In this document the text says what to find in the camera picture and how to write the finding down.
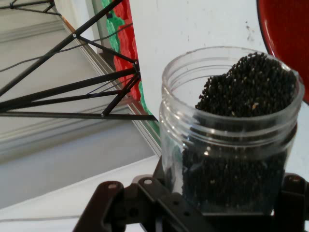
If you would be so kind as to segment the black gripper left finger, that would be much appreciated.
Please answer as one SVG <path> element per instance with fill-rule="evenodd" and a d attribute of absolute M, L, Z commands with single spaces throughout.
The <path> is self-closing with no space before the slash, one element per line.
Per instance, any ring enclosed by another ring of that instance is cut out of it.
<path fill-rule="evenodd" d="M 139 177 L 124 187 L 118 181 L 106 181 L 94 191 L 75 232 L 123 232 L 138 223 L 146 232 L 201 232 L 203 216 L 180 194 L 169 192 L 162 184 L 159 161 L 154 174 Z"/>

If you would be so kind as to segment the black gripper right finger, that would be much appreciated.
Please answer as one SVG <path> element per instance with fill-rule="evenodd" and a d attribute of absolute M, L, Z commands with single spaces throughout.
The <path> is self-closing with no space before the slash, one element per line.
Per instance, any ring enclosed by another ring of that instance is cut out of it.
<path fill-rule="evenodd" d="M 286 173 L 274 208 L 279 232 L 304 232 L 309 219 L 309 182 Z"/>

